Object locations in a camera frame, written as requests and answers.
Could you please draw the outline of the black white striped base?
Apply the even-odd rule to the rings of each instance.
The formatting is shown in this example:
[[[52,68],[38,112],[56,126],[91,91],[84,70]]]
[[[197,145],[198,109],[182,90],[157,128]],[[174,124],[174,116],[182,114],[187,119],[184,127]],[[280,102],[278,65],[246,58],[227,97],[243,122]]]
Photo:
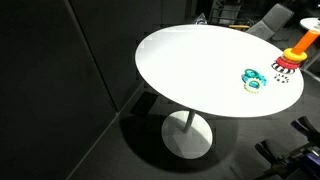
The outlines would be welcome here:
[[[295,72],[295,69],[284,68],[276,62],[272,63],[271,67],[274,70],[276,70],[277,72],[282,73],[282,74],[293,74]]]

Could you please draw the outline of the orange rod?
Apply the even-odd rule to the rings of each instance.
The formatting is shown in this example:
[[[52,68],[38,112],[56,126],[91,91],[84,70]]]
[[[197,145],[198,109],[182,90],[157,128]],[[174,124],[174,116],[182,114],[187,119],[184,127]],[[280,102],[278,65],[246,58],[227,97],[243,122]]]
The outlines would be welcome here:
[[[292,48],[292,52],[301,55],[320,35],[319,31],[308,30],[299,42]]]

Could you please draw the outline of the orange yellow bar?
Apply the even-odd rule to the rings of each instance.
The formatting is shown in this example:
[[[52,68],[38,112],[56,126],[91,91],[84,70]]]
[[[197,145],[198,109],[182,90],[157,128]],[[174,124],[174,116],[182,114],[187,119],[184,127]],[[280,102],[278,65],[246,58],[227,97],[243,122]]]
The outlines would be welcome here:
[[[229,25],[229,28],[238,28],[238,29],[249,29],[250,26],[248,25]]]

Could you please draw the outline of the grey chair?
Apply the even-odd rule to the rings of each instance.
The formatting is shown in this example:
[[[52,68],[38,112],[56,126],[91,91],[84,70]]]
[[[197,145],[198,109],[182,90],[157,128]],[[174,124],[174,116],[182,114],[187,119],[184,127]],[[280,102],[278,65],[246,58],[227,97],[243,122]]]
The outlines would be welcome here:
[[[294,15],[286,6],[275,4],[256,24],[251,26],[246,33],[269,40],[272,38]]]

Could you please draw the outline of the black clamp tool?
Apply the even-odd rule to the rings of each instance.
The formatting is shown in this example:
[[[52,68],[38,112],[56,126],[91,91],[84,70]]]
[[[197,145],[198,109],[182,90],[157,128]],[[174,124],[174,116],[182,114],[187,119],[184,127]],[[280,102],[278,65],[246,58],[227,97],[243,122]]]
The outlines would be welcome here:
[[[305,175],[307,180],[320,180],[320,132],[306,116],[293,120],[290,125],[307,138],[307,143],[281,156],[276,155],[268,140],[257,143],[255,149],[270,163],[270,168],[254,180],[275,175],[289,180],[297,172]]]

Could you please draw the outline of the white table pedestal base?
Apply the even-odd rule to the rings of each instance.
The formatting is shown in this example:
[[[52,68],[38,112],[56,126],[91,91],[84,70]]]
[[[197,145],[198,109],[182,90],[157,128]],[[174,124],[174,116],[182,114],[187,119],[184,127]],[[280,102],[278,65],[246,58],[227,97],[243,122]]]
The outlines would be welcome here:
[[[170,114],[162,124],[161,135],[165,146],[184,159],[202,157],[213,142],[209,124],[194,111],[176,111]]]

